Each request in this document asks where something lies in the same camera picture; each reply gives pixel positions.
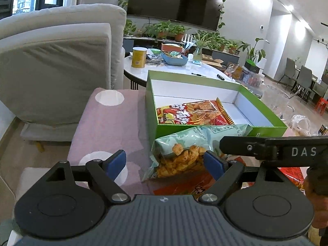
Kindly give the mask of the person's right hand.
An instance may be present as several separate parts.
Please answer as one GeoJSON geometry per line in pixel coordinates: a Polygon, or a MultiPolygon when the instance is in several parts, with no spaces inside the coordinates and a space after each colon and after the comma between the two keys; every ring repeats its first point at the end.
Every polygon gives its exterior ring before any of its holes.
{"type": "Polygon", "coordinates": [[[312,226],[316,229],[327,227],[328,222],[328,199],[327,196],[320,196],[314,192],[314,188],[308,177],[304,180],[304,190],[307,199],[314,207],[314,220],[312,226]]]}

